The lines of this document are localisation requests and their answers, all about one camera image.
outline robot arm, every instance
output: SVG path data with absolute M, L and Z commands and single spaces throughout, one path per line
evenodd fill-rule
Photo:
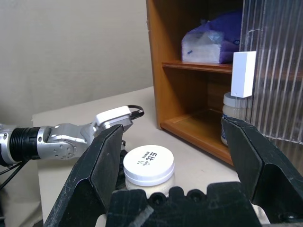
M 113 125 L 128 130 L 133 120 L 144 115 L 140 106 L 128 105 L 98 114 L 91 124 L 18 128 L 0 124 L 0 165 L 11 166 L 31 159 L 80 157 L 102 131 Z

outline wall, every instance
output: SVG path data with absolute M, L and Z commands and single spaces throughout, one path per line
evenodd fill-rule
M 0 122 L 149 86 L 145 1 L 0 1 Z

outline jar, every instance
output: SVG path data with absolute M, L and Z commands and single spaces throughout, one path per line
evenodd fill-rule
M 128 190 L 143 189 L 149 198 L 155 192 L 169 195 L 175 186 L 174 156 L 167 148 L 147 145 L 127 153 L 123 160 Z
M 223 103 L 224 103 L 224 106 L 222 109 L 222 111 L 223 111 L 222 119 L 224 117 L 233 117 L 233 118 L 238 118 L 238 119 L 245 119 L 245 118 L 250 119 L 251 102 L 248 101 L 247 98 L 234 97 L 234 96 L 231 96 L 230 92 L 228 92 L 228 93 L 224 94 Z M 221 125 L 222 125 L 221 140 L 226 146 L 228 146 L 226 136 L 224 133 L 224 129 L 223 129 L 222 120 L 221 120 Z

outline table surface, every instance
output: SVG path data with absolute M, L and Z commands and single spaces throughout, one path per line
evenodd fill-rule
M 171 150 L 175 159 L 176 186 L 182 187 L 185 194 L 191 189 L 200 189 L 206 193 L 210 183 L 239 181 L 230 165 L 157 128 L 153 87 L 35 114 L 33 123 L 34 126 L 60 123 L 81 125 L 91 122 L 100 112 L 124 105 L 140 105 L 145 111 L 145 115 L 136 119 L 123 135 L 126 150 L 149 144 Z M 37 162 L 44 221 L 76 161 L 77 159 Z M 96 226 L 105 226 L 105 218 L 100 217 Z

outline shelf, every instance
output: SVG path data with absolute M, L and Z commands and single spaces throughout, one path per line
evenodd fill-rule
M 221 141 L 222 113 L 205 110 L 162 122 L 161 128 L 187 140 L 232 165 L 227 146 Z
M 217 73 L 232 73 L 231 64 L 210 64 L 210 63 L 194 63 L 194 62 L 182 62 L 182 61 L 166 61 L 162 62 L 164 68 L 184 69 L 184 70 L 197 70 L 206 72 Z

